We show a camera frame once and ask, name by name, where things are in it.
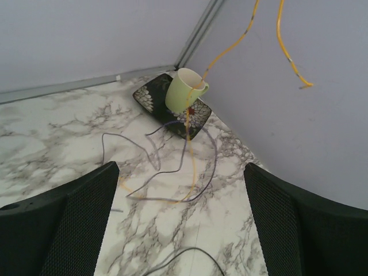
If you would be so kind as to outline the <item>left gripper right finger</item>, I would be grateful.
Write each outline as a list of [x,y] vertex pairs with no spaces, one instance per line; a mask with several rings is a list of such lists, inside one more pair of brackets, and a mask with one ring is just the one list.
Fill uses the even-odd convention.
[[249,163],[244,180],[269,275],[367,275],[367,211]]

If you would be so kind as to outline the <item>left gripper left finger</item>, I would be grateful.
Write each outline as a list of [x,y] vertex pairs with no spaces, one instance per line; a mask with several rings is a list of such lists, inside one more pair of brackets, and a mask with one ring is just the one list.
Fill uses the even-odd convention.
[[1,275],[93,275],[119,173],[108,162],[1,207]]

